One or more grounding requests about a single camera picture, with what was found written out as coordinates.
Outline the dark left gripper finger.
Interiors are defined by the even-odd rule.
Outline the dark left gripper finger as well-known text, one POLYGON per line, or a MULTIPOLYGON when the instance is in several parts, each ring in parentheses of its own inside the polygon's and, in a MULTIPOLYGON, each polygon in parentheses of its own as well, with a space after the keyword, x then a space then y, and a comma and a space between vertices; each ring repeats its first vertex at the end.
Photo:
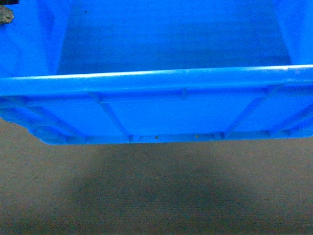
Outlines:
POLYGON ((13 10, 7 7, 7 5, 19 4, 18 0, 0 0, 0 23, 10 24, 14 19, 13 10))

